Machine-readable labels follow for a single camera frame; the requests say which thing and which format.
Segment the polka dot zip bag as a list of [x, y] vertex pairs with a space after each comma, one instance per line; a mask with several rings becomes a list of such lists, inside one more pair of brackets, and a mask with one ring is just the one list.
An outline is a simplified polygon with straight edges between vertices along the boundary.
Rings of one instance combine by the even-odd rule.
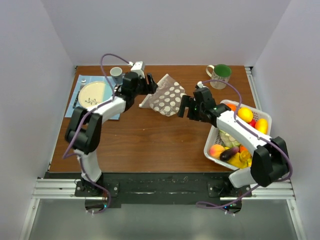
[[167, 117], [177, 114], [182, 97], [186, 94], [185, 89], [169, 74], [163, 76], [157, 86], [155, 93], [148, 94], [139, 107], [152, 109]]

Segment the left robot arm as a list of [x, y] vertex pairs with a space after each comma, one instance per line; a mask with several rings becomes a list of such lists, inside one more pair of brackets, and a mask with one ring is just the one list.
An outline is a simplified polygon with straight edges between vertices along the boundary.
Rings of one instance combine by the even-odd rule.
[[129, 110], [137, 96], [154, 94], [157, 88], [151, 73], [143, 77], [131, 70], [124, 75], [122, 84], [112, 90], [110, 98], [88, 108], [74, 109], [65, 132], [65, 140], [69, 145], [63, 158], [70, 157], [69, 151], [73, 150], [81, 168], [81, 183], [92, 196], [111, 197], [104, 186], [97, 157], [103, 123]]

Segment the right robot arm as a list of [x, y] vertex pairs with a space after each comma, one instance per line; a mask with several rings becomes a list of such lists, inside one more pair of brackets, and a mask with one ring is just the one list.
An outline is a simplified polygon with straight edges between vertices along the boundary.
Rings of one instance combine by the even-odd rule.
[[245, 185], [256, 183], [267, 187], [290, 172], [286, 142], [245, 124], [226, 104], [216, 104], [207, 87], [197, 87], [193, 96], [182, 97], [177, 115], [182, 118], [185, 110], [188, 110], [190, 120], [209, 123], [230, 134], [252, 156], [250, 167], [232, 172], [229, 180], [223, 183], [222, 189], [227, 196], [235, 196]]

